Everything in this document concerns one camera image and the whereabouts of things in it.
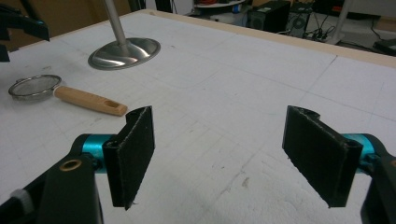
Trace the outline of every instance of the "metal stand base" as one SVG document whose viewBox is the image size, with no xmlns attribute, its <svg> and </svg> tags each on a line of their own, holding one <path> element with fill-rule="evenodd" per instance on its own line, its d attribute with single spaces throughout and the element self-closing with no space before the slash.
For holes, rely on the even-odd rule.
<svg viewBox="0 0 396 224">
<path fill-rule="evenodd" d="M 338 36 L 332 36 L 328 41 L 326 41 L 326 44 L 331 44 L 331 45 L 336 45 L 338 42 L 340 42 L 346 35 L 344 34 L 338 34 Z"/>
<path fill-rule="evenodd" d="M 147 38 L 127 38 L 125 45 L 118 41 L 104 45 L 91 54 L 88 63 L 100 70 L 116 70 L 132 67 L 153 58 L 160 51 L 156 40 Z"/>
</svg>

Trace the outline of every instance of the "electronic equipment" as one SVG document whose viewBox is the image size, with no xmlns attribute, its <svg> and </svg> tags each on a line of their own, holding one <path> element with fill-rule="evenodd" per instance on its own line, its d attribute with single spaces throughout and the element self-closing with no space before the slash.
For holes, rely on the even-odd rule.
<svg viewBox="0 0 396 224">
<path fill-rule="evenodd" d="M 306 26 L 308 25 L 309 16 L 312 13 L 312 4 L 294 3 L 290 8 L 288 25 L 286 30 L 290 36 L 303 38 Z"/>
<path fill-rule="evenodd" d="M 396 56 L 396 39 L 377 41 L 373 47 L 388 55 Z"/>
<path fill-rule="evenodd" d="M 363 224 L 396 223 L 396 157 L 368 133 L 340 134 L 320 114 L 288 106 L 282 147 L 329 205 L 345 207 L 356 173 L 372 178 L 361 208 Z"/>
<path fill-rule="evenodd" d="M 23 16 L 19 9 L 0 4 L 0 40 L 10 40 L 7 28 L 22 29 L 26 34 L 50 41 L 50 33 L 43 21 Z M 9 62 L 7 48 L 0 45 L 0 62 Z"/>
<path fill-rule="evenodd" d="M 107 174 L 114 207 L 129 209 L 154 153 L 151 106 L 129 112 L 118 134 L 84 133 L 70 152 L 0 205 L 0 223 L 100 223 L 95 174 Z"/>
<path fill-rule="evenodd" d="M 290 12 L 289 1 L 270 1 L 247 12 L 246 27 L 279 33 L 286 30 Z"/>
</svg>

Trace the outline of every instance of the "black cable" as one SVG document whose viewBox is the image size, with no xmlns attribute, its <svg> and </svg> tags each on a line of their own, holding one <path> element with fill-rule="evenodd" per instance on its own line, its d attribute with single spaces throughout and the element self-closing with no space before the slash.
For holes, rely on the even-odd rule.
<svg viewBox="0 0 396 224">
<path fill-rule="evenodd" d="M 341 40 L 339 43 L 340 43 L 340 44 L 345 44 L 345 45 L 351 45 L 351 46 L 359 47 L 359 48 L 361 48 L 361 49 L 366 49 L 366 50 L 369 50 L 369 51 L 371 51 L 371 52 L 376 53 L 375 50 L 370 49 L 370 48 L 368 48 L 368 47 L 365 47 L 365 46 L 363 46 L 363 45 L 361 45 L 361 44 L 358 44 L 358 43 L 355 43 L 355 42 L 349 42 L 349 41 Z"/>
<path fill-rule="evenodd" d="M 371 30 L 373 31 L 373 33 L 376 35 L 376 37 L 378 37 L 379 40 L 384 40 L 383 38 L 381 38 L 381 35 L 379 35 L 375 30 L 374 30 L 374 18 L 372 18 L 372 26 L 370 27 Z"/>
</svg>

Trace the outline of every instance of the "floor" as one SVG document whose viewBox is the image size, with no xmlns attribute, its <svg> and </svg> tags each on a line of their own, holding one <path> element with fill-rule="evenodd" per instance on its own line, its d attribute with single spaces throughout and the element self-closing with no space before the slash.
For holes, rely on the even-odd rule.
<svg viewBox="0 0 396 224">
<path fill-rule="evenodd" d="M 329 16 L 326 19 L 326 15 L 318 13 L 316 15 L 318 18 L 318 23 L 323 23 L 323 30 L 327 30 L 330 27 L 335 26 L 338 20 L 338 17 L 334 16 Z M 373 49 L 374 42 L 379 40 L 379 37 L 374 33 L 374 31 L 379 34 L 380 38 L 385 40 L 396 38 L 396 32 L 376 30 L 375 25 L 377 22 L 378 17 L 367 17 L 362 20 L 346 19 L 346 22 L 342 28 L 342 34 L 345 36 L 341 43 L 338 43 L 338 45 L 346 48 L 382 53 L 377 49 Z M 312 15 L 306 30 L 313 31 L 316 29 L 318 29 L 318 24 L 316 22 L 315 16 Z"/>
<path fill-rule="evenodd" d="M 247 22 L 247 16 L 244 12 L 247 12 L 248 10 L 249 7 L 243 8 L 242 12 L 239 14 L 223 13 L 218 15 L 201 14 L 202 12 L 197 10 L 195 11 L 195 15 L 193 14 L 192 16 L 206 20 L 230 23 L 238 26 L 245 26 Z M 318 29 L 318 25 L 321 25 L 322 23 L 322 30 L 327 31 L 329 28 L 336 25 L 337 20 L 338 17 L 312 13 L 307 24 L 306 31 L 315 31 Z M 342 41 L 339 42 L 337 45 L 345 48 L 359 49 L 384 54 L 383 52 L 373 48 L 374 42 L 380 40 L 379 37 L 385 40 L 394 39 L 396 38 L 396 32 L 376 30 L 375 26 L 378 20 L 379 17 L 377 16 L 367 16 L 364 17 L 364 19 L 360 20 L 346 19 L 342 28 L 342 34 L 345 36 L 343 37 Z"/>
</svg>

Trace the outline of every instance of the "white surface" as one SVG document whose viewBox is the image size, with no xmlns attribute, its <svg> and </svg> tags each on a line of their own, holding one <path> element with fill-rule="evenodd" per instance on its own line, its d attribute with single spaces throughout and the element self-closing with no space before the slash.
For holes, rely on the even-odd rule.
<svg viewBox="0 0 396 224">
<path fill-rule="evenodd" d="M 371 179 L 356 175 L 346 208 L 329 209 L 281 147 L 286 108 L 314 110 L 339 133 L 371 133 L 395 155 L 396 69 L 150 15 L 121 22 L 126 36 L 159 41 L 160 53 L 124 70 L 90 68 L 89 55 L 114 40 L 105 23 L 0 63 L 0 203 L 80 134 L 125 124 L 56 98 L 7 94 L 16 79 L 55 74 L 130 110 L 153 106 L 156 150 L 137 204 L 113 208 L 97 175 L 106 223 L 361 223 Z"/>
<path fill-rule="evenodd" d="M 369 15 L 396 17 L 396 1 L 356 0 L 352 4 L 350 11 Z"/>
<path fill-rule="evenodd" d="M 173 9 L 175 14 L 187 15 L 194 11 L 194 0 L 174 0 L 174 2 Z M 157 9 L 155 0 L 146 0 L 146 8 Z"/>
<path fill-rule="evenodd" d="M 234 0 L 231 1 L 230 3 L 215 3 L 215 4 L 209 4 L 209 5 L 205 5 L 205 4 L 198 4 L 197 7 L 229 7 L 229 6 L 233 6 L 233 5 L 237 5 L 237 4 L 241 4 L 245 2 L 245 0 Z"/>
</svg>

